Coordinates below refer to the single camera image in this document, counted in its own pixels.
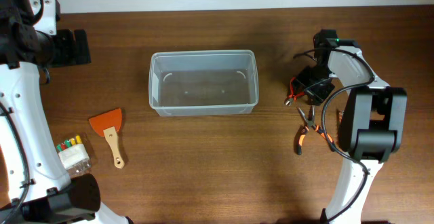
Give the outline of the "small red cutting pliers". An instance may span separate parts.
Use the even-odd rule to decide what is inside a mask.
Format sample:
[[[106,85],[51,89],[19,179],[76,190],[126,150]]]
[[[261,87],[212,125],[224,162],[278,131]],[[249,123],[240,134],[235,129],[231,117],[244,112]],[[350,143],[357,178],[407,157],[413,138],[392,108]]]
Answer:
[[[284,101],[284,105],[290,106],[300,97],[304,96],[304,88],[305,86],[296,77],[291,78],[288,85],[288,95]]]

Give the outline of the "clear plastic container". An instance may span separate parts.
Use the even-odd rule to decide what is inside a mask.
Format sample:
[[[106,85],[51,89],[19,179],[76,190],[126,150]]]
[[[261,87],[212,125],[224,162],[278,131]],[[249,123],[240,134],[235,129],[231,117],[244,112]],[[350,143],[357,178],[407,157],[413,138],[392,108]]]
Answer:
[[[162,117],[248,114],[259,101],[251,50],[157,52],[149,104]]]

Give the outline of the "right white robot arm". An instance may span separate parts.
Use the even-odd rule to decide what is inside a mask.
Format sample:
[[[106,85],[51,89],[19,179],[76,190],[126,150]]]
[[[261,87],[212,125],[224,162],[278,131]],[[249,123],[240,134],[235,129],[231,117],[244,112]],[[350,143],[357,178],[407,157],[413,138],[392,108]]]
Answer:
[[[370,187],[391,154],[401,146],[408,96],[379,78],[363,57],[359,44],[341,39],[332,29],[313,37],[313,49],[302,52],[316,62],[291,79],[291,105],[302,96],[309,98],[308,114],[296,149],[302,152],[307,132],[316,131],[331,151],[342,156],[342,168],[320,223],[360,223]],[[346,92],[349,97],[338,118],[337,138],[326,130],[326,111],[333,99]]]

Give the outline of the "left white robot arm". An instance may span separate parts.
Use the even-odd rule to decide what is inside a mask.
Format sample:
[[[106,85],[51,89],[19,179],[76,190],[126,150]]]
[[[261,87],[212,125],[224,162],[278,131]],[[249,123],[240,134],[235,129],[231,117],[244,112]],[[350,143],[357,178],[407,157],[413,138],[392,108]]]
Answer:
[[[102,203],[91,174],[71,177],[54,148],[40,87],[50,68],[89,64],[86,32],[58,30],[58,0],[1,0],[2,223],[129,223]]]

